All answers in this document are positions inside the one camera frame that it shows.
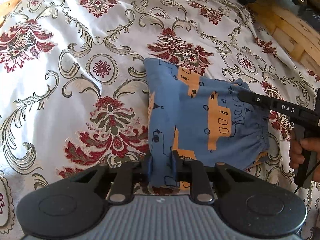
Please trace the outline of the blue orange patterned pants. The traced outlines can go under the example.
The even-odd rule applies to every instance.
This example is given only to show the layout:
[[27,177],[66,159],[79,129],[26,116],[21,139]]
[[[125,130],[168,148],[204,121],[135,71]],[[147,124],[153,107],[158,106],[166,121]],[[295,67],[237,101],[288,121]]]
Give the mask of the blue orange patterned pants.
[[144,67],[152,186],[177,186],[172,151],[205,166],[224,162],[241,170],[268,159],[269,112],[239,100],[247,83],[209,79],[153,58]]

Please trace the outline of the wooden bed frame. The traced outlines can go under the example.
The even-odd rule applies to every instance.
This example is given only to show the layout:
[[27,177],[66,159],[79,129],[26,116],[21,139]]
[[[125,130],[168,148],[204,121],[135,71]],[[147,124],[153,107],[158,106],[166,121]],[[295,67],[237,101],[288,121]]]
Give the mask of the wooden bed frame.
[[[1,23],[21,0],[1,0]],[[257,21],[266,27],[290,56],[314,72],[319,73],[319,32],[276,0],[257,0],[249,3]]]

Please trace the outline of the white floral bedspread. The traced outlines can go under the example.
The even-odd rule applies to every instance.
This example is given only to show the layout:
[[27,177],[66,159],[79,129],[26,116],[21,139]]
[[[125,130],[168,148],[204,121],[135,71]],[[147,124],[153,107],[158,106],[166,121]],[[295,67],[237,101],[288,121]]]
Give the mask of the white floral bedspread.
[[144,60],[172,63],[218,94],[242,79],[313,108],[319,75],[238,0],[21,0],[1,26],[1,239],[20,239],[18,202],[151,145]]

